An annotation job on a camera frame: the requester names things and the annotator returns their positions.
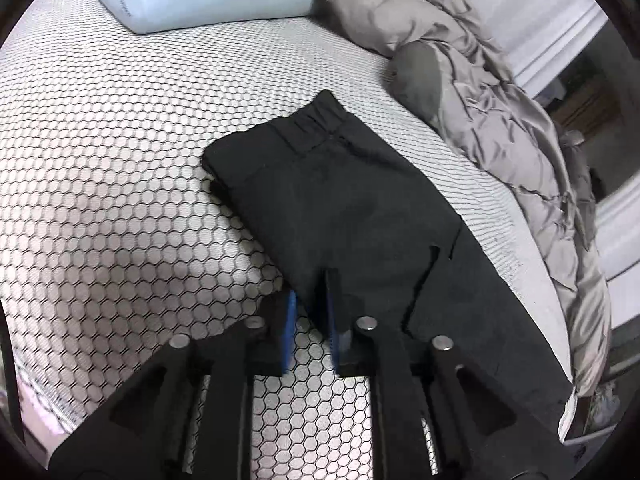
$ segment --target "clothing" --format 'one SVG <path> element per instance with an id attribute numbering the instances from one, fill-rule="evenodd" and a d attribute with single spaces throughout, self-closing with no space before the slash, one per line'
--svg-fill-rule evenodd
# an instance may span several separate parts
<path id="1" fill-rule="evenodd" d="M 450 336 L 558 430 L 572 386 L 544 336 L 433 184 L 331 92 L 216 140 L 202 165 L 307 308 L 335 268 L 366 314 Z"/>
<path id="2" fill-rule="evenodd" d="M 351 40 L 393 57 L 398 101 L 511 189 L 564 312 L 577 392 L 590 395 L 609 348 L 609 294 L 594 244 L 576 234 L 575 191 L 546 112 L 513 83 L 465 0 L 326 1 Z"/>

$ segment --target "gray duvet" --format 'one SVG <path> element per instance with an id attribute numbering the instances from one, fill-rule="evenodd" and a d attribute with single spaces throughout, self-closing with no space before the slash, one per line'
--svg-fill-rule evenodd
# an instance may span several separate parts
<path id="1" fill-rule="evenodd" d="M 352 41 L 392 57 L 394 96 L 513 191 L 564 311 L 577 393 L 590 395 L 609 348 L 610 304 L 588 170 L 572 134 L 559 139 L 546 112 L 514 84 L 464 0 L 326 2 Z"/>

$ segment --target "silver screw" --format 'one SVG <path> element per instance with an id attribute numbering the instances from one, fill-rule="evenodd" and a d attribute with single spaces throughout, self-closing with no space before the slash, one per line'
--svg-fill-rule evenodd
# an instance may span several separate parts
<path id="1" fill-rule="evenodd" d="M 431 343 L 436 349 L 442 350 L 443 352 L 453 348 L 453 339 L 445 335 L 437 335 L 431 340 Z"/>
<path id="2" fill-rule="evenodd" d="M 356 320 L 356 325 L 361 330 L 373 330 L 378 326 L 378 320 L 371 316 L 362 316 Z"/>
<path id="3" fill-rule="evenodd" d="M 244 324 L 247 326 L 247 328 L 252 328 L 255 330 L 257 328 L 262 328 L 266 324 L 266 322 L 261 316 L 249 316 L 244 320 Z"/>
<path id="4" fill-rule="evenodd" d="M 184 348 L 189 344 L 189 341 L 191 341 L 191 338 L 188 335 L 176 334 L 171 338 L 171 341 L 169 341 L 169 345 L 174 348 Z"/>

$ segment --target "curtain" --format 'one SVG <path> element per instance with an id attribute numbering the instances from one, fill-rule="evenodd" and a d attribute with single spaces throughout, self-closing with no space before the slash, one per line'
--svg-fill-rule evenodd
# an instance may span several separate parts
<path id="1" fill-rule="evenodd" d="M 594 0 L 467 0 L 505 51 L 516 82 L 537 95 L 607 22 Z"/>

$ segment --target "bed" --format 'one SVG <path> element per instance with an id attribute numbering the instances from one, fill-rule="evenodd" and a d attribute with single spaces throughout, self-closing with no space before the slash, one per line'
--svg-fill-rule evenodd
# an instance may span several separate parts
<path id="1" fill-rule="evenodd" d="M 0 51 L 0 298 L 20 379 L 66 431 L 173 334 L 220 333 L 279 288 L 199 158 L 323 88 L 431 179 L 571 380 L 562 311 L 511 193 L 399 105 L 385 67 L 310 18 L 137 36 L 98 0 L 34 1 Z M 369 478 L 368 387 L 334 376 L 301 318 L 292 372 L 257 380 L 256 476 Z M 572 396 L 561 438 L 574 411 Z"/>

